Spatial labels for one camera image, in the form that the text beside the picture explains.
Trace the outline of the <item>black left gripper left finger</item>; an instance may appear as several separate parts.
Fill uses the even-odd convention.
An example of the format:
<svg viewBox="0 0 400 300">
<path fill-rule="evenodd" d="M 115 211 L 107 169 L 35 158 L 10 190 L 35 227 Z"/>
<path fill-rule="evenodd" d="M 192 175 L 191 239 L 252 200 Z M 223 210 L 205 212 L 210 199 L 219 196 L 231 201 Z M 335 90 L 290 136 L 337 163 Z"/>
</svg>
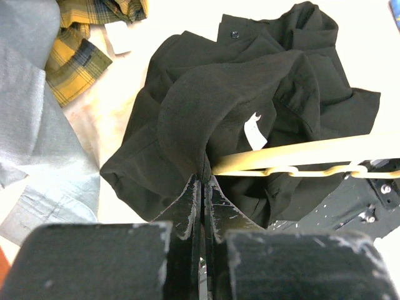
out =
<svg viewBox="0 0 400 300">
<path fill-rule="evenodd" d="M 51 224 L 23 242 L 2 299 L 198 299 L 201 183 L 155 220 Z"/>
</svg>

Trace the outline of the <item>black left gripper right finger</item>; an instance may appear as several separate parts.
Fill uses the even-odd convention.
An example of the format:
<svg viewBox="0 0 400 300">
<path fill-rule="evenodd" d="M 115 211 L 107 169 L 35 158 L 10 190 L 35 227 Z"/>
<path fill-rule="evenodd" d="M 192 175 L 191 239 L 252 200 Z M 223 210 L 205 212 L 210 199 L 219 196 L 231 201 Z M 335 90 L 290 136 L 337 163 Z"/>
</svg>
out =
<svg viewBox="0 0 400 300">
<path fill-rule="evenodd" d="M 398 299 L 361 231 L 271 232 L 248 219 L 212 179 L 204 190 L 209 299 Z"/>
</svg>

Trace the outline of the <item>yellow hanger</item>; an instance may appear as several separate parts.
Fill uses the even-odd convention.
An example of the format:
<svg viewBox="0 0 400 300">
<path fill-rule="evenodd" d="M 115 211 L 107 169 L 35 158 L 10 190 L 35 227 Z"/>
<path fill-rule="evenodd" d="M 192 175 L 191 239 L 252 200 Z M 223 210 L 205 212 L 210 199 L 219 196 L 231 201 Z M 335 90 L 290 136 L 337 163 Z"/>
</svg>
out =
<svg viewBox="0 0 400 300">
<path fill-rule="evenodd" d="M 340 162 L 399 157 L 399 132 L 385 132 L 305 142 L 221 157 L 212 168 L 216 176 L 324 178 L 348 173 L 354 178 L 396 179 L 399 171 L 369 172 L 367 167 Z"/>
</svg>

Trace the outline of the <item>black shirt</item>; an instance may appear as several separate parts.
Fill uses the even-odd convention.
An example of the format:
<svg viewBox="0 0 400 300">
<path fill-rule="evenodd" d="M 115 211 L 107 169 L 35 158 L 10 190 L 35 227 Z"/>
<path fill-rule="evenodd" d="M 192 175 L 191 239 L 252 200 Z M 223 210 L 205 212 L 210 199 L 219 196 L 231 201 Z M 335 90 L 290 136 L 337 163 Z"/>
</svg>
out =
<svg viewBox="0 0 400 300">
<path fill-rule="evenodd" d="M 338 25 L 311 2 L 280 18 L 224 15 L 215 41 L 191 32 L 153 54 L 121 147 L 101 176 L 153 220 L 197 174 L 251 150 L 369 134 L 378 92 L 352 88 L 336 52 Z"/>
</svg>

